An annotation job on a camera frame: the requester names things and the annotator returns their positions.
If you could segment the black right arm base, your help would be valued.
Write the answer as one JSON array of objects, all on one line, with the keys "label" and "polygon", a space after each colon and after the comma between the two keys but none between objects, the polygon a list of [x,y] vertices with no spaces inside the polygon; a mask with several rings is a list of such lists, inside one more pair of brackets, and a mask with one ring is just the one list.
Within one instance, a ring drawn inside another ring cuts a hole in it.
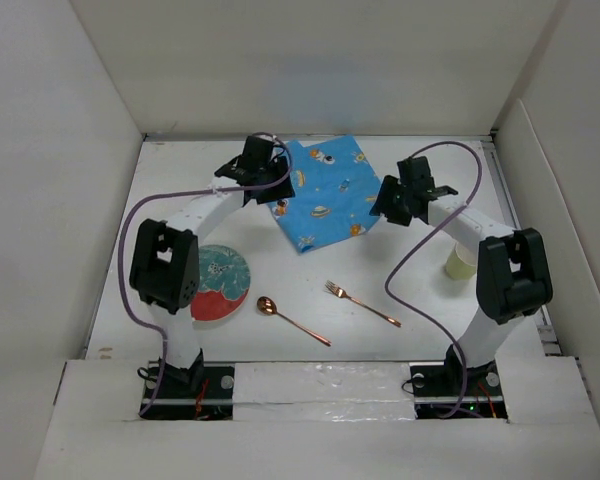
[{"label": "black right arm base", "polygon": [[414,400],[417,419],[507,419],[495,360],[463,370],[450,346],[443,360],[411,362],[401,388]]}]

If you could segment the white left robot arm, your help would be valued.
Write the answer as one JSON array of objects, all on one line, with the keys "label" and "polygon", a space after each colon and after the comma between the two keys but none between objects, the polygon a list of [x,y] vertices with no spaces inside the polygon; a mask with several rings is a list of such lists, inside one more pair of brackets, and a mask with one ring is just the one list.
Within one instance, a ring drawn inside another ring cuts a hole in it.
[{"label": "white left robot arm", "polygon": [[162,199],[191,201],[164,220],[146,219],[138,227],[129,286],[140,300],[163,312],[155,316],[166,335],[164,362],[171,366],[168,384],[181,396],[202,387],[202,371],[194,364],[201,347],[189,308],[200,286],[199,247],[228,216],[249,202],[266,204],[295,195],[290,179],[292,156],[275,135],[248,136],[242,152],[220,166],[208,187],[198,191],[154,194],[132,208]]}]

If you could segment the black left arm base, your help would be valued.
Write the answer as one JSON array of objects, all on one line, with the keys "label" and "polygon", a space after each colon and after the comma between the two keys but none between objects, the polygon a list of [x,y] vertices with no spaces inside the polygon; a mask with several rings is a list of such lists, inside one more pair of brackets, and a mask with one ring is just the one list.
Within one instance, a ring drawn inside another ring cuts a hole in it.
[{"label": "black left arm base", "polygon": [[224,421],[233,418],[236,369],[207,363],[200,352],[188,369],[166,365],[157,384],[160,362],[137,369],[144,382],[139,417],[144,420]]}]

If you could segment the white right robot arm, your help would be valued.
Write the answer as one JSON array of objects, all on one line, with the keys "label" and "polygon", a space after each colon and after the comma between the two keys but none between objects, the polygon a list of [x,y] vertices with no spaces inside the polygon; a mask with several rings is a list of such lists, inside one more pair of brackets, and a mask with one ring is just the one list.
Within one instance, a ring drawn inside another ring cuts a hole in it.
[{"label": "white right robot arm", "polygon": [[445,387],[463,394],[477,384],[477,368],[495,359],[521,319],[552,300],[543,237],[534,228],[500,223],[457,199],[453,188],[436,186],[424,156],[397,166],[399,176],[385,176],[371,214],[402,226],[418,219],[439,227],[476,261],[478,309],[451,348],[458,360],[442,369]]}]

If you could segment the blue space-print cloth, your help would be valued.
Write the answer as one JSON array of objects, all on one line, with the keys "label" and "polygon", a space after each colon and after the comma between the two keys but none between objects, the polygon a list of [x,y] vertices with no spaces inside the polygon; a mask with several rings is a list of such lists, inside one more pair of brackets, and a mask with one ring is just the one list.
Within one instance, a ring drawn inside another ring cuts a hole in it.
[{"label": "blue space-print cloth", "polygon": [[288,143],[295,196],[269,208],[295,250],[308,253],[369,231],[381,181],[351,135],[310,146]]}]

